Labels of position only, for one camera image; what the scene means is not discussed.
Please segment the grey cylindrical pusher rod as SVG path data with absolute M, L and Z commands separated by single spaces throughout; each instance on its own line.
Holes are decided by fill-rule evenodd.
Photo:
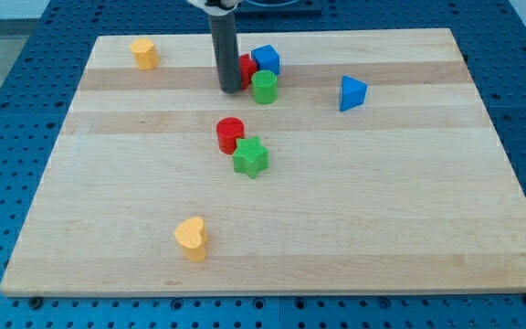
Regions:
M 233 13 L 225 16 L 209 16 L 216 69 L 221 91 L 241 91 L 242 78 L 239 65 L 236 21 Z

